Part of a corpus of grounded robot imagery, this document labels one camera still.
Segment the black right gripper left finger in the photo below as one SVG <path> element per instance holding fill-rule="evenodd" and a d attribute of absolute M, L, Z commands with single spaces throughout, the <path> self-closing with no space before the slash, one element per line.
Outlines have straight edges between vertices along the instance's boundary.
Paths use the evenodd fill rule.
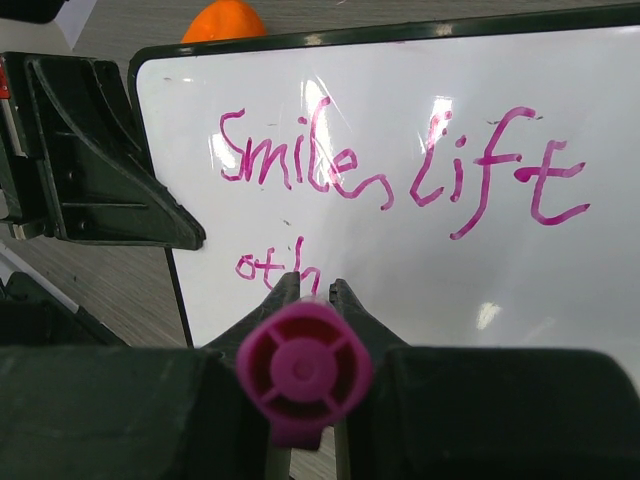
<path fill-rule="evenodd" d="M 212 349 L 134 348 L 29 275 L 1 285 L 5 479 L 285 479 Z"/>

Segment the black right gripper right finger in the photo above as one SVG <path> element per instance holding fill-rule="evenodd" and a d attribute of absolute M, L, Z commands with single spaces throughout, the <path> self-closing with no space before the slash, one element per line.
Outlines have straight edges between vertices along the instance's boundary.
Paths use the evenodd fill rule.
<path fill-rule="evenodd" d="M 330 303 L 374 381 L 335 429 L 341 479 L 635 479 L 639 396 L 610 356 L 556 348 L 412 346 L 344 280 Z"/>

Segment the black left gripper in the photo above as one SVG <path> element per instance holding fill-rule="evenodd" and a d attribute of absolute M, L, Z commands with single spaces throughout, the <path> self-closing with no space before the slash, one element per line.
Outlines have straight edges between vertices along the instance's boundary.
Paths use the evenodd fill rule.
<path fill-rule="evenodd" d="M 49 212 L 53 236 L 74 243 L 197 250 L 205 240 L 152 175 L 109 61 L 1 54 L 1 190 L 14 238 L 46 233 Z"/>

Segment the white marker with magenta cap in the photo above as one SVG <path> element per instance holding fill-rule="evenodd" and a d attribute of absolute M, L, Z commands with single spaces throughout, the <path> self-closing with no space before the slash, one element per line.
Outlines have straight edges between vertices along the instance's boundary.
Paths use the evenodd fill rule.
<path fill-rule="evenodd" d="M 367 395 L 374 368 L 344 317 L 306 297 L 267 317 L 241 343 L 236 375 L 281 448 L 316 450 L 322 432 Z"/>

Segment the small white whiteboard black frame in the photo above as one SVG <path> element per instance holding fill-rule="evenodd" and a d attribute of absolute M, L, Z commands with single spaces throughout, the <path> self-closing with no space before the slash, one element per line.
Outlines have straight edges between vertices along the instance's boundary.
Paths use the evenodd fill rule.
<path fill-rule="evenodd" d="M 637 4 L 149 47 L 129 81 L 205 232 L 169 254 L 193 346 L 235 367 L 341 279 L 409 345 L 596 351 L 639 396 Z"/>

